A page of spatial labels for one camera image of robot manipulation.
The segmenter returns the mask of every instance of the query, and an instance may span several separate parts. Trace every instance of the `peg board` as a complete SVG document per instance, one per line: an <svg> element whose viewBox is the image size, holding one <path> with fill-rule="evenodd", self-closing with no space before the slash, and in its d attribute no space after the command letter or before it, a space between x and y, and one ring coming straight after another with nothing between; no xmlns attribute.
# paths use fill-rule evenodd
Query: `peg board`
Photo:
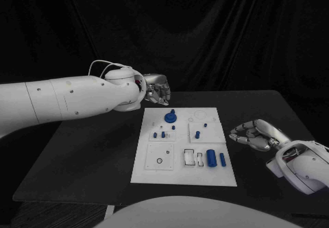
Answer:
<svg viewBox="0 0 329 228"><path fill-rule="evenodd" d="M164 121L171 108L144 109L129 182L236 187L216 108L172 109L177 116L174 123ZM194 138L196 130L200 131L200 140ZM184 149L193 150L194 166L184 165ZM209 149L214 151L216 167L207 167ZM197 165L198 153L203 167ZM224 167L220 165L219 153L224 156Z"/></svg>

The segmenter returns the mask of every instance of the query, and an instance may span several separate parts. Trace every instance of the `black curtain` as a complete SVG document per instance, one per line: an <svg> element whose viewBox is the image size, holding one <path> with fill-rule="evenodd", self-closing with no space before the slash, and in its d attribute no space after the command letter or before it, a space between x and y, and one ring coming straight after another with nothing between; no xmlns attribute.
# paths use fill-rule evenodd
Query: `black curtain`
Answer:
<svg viewBox="0 0 329 228"><path fill-rule="evenodd" d="M325 2L302 0L7 0L0 83L84 75L103 59L164 74L172 91L273 89L327 145L327 10ZM1 142L2 161L21 156L4 181L8 201L54 127L19 130ZM34 154L22 153L35 138Z"/></svg>

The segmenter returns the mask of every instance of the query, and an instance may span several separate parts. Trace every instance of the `robotic hand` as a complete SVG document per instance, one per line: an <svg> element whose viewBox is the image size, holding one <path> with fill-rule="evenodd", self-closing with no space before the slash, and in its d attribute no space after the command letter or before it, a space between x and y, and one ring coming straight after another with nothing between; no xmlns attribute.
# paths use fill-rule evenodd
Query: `robotic hand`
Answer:
<svg viewBox="0 0 329 228"><path fill-rule="evenodd" d="M246 137L236 135L246 130ZM314 141L291 141L263 120L249 121L230 130L229 138L258 151L275 148L275 157L265 163L276 177L285 177L304 194L329 187L329 148Z"/></svg>
<svg viewBox="0 0 329 228"><path fill-rule="evenodd" d="M108 63L100 76L90 76L95 62ZM102 74L109 66L119 69ZM164 75L139 74L129 66L95 60L86 76L0 85L0 138L12 131L53 121L86 118L109 110L139 108L145 99L168 105L170 87Z"/></svg>

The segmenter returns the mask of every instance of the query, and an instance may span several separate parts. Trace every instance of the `table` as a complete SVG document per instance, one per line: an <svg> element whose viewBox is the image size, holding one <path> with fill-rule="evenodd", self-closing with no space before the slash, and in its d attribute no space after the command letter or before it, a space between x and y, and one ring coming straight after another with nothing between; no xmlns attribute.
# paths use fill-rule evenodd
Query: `table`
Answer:
<svg viewBox="0 0 329 228"><path fill-rule="evenodd" d="M141 107L159 107L142 101ZM144 109L61 122L12 195L15 201L129 205L161 196L197 196L262 212L329 215L329 189L304 195L265 168L275 151L259 152L234 143L229 130L263 119L292 140L312 140L273 90L172 92L170 107L216 107L237 187L131 184Z"/></svg>

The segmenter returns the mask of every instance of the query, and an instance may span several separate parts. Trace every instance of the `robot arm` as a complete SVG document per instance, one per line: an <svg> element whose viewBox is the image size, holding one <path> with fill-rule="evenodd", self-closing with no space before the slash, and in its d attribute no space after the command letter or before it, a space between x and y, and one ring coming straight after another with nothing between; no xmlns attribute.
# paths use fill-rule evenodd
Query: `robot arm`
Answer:
<svg viewBox="0 0 329 228"><path fill-rule="evenodd" d="M236 135L246 130L246 137ZM329 148L314 141L291 141L279 129L263 120L253 120L230 130L229 138L249 145L258 151L275 148L275 157L266 161L266 168L276 177L285 177L289 184L305 194L329 187Z"/></svg>
<svg viewBox="0 0 329 228"><path fill-rule="evenodd" d="M41 123L86 118L109 110L132 111L142 99L167 105L165 76L142 75L129 66L106 63L122 68L110 70L105 79L87 75L0 85L0 138Z"/></svg>

